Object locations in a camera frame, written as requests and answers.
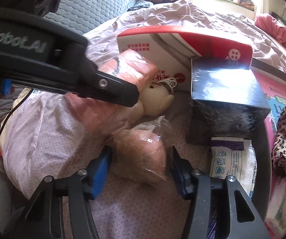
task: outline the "red circular logo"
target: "red circular logo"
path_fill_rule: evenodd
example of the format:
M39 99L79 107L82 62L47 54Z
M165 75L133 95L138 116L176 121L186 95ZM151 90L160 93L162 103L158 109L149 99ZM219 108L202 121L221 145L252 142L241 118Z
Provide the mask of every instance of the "red circular logo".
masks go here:
M176 74L174 75L174 78L175 78L176 81L179 82L179 83L182 83L182 82L184 82L184 81L186 80L185 75L182 74L182 73L176 73Z

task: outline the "red and white box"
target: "red and white box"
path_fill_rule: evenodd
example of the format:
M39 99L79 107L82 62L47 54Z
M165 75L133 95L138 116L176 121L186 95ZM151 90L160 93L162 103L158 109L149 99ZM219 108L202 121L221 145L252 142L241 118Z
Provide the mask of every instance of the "red and white box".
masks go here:
M175 77L178 90L190 91L191 59L217 57L251 64L253 49L248 38L209 28L146 26L130 28L117 37L119 52L132 49L154 63L154 80Z

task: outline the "white circular sticker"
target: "white circular sticker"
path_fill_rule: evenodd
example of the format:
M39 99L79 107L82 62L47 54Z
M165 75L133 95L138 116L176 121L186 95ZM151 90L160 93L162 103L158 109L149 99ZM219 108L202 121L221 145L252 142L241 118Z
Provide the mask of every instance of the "white circular sticker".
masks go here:
M230 60L237 61L240 59L241 53L237 49L231 49L228 53L228 57L230 58Z

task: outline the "pink towel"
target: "pink towel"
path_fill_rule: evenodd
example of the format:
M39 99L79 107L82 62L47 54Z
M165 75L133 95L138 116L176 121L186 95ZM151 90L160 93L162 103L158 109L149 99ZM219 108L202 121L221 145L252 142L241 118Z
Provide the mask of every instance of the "pink towel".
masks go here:
M267 13L257 15L255 19L255 25L261 28L270 36L274 37L286 48L286 27L284 27L271 15Z
M112 59L99 67L100 71L135 84L141 90L157 73L157 67L133 50L122 52L119 56L119 69L117 60ZM71 114L84 124L89 133L99 131L110 134L123 129L130 117L129 108L91 98L80 98L73 93L67 93Z

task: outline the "blue quilted mattress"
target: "blue quilted mattress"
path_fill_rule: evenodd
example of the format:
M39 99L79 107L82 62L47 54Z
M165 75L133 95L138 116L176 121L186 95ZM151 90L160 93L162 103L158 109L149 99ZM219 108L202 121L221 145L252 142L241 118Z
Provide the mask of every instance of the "blue quilted mattress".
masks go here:
M98 27L135 4L136 0L61 0L56 13L45 18L75 30L79 34Z

